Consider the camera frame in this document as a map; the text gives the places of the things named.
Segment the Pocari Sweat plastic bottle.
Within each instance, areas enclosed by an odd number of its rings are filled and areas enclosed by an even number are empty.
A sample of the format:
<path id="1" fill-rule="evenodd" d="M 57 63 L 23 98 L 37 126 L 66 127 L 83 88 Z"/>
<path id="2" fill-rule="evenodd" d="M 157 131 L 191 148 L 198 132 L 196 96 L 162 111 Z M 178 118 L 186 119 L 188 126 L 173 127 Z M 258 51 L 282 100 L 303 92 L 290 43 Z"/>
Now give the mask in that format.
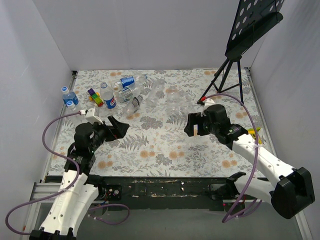
<path id="1" fill-rule="evenodd" d="M 79 99 L 78 99 L 76 93 L 73 92 L 73 91 L 70 91 L 70 92 L 68 92 L 68 93 L 63 93 L 63 94 L 62 94 L 62 100 L 63 100 L 63 102 L 64 102 L 65 105 L 66 105 L 67 102 L 69 102 L 69 101 L 72 101 L 75 106 L 79 106 L 79 105 L 80 105 Z"/>

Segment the Pocari Sweat cap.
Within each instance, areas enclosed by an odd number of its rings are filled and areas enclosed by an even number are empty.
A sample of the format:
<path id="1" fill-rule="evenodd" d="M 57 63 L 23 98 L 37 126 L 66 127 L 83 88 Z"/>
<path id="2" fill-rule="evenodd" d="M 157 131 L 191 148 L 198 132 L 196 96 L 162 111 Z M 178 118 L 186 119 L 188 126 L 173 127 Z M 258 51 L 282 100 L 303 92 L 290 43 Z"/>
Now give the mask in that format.
<path id="1" fill-rule="evenodd" d="M 66 86 L 62 87 L 62 88 L 61 88 L 61 91 L 62 91 L 62 93 L 65 94 L 65 95 L 67 95 L 67 94 L 70 92 L 69 89 L 68 89 L 68 87 L 66 87 Z"/>

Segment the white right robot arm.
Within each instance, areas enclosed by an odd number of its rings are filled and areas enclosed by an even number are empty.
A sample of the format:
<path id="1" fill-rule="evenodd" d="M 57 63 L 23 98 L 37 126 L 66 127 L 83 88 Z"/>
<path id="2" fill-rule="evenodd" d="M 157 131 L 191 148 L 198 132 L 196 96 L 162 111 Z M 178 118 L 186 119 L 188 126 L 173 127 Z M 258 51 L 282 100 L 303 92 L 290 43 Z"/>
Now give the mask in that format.
<path id="1" fill-rule="evenodd" d="M 294 168 L 257 145 L 245 128 L 231 123 L 221 104 L 207 103 L 202 112 L 190 113 L 184 128 L 189 137 L 194 136 L 194 126 L 199 136 L 214 135 L 267 178 L 250 179 L 246 173 L 237 172 L 213 191 L 216 198 L 237 199 L 245 193 L 271 204 L 285 219 L 291 219 L 315 201 L 311 173 L 304 167 Z"/>

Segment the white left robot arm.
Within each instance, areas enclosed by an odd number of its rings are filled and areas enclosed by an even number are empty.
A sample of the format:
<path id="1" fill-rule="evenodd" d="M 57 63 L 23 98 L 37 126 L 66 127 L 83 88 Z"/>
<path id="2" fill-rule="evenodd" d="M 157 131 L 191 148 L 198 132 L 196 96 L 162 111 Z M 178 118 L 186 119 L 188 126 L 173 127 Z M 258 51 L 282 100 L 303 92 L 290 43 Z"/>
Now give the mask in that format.
<path id="1" fill-rule="evenodd" d="M 98 117 L 75 128 L 74 142 L 66 155 L 64 173 L 51 209 L 31 240 L 75 240 L 78 229 L 94 200 L 106 196 L 106 187 L 90 177 L 95 151 L 105 142 L 125 137 L 129 124 L 109 116 L 110 125 Z"/>

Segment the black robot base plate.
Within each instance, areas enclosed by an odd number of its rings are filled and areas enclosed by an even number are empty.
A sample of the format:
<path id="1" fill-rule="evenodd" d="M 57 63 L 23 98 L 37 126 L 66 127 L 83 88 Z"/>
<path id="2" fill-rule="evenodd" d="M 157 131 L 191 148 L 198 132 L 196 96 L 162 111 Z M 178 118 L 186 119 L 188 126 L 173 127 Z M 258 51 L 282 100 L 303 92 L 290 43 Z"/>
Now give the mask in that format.
<path id="1" fill-rule="evenodd" d="M 98 188 L 96 201 L 106 211 L 209 210 L 223 211 L 223 198 L 215 195 L 225 177 L 120 177 L 90 175 Z"/>

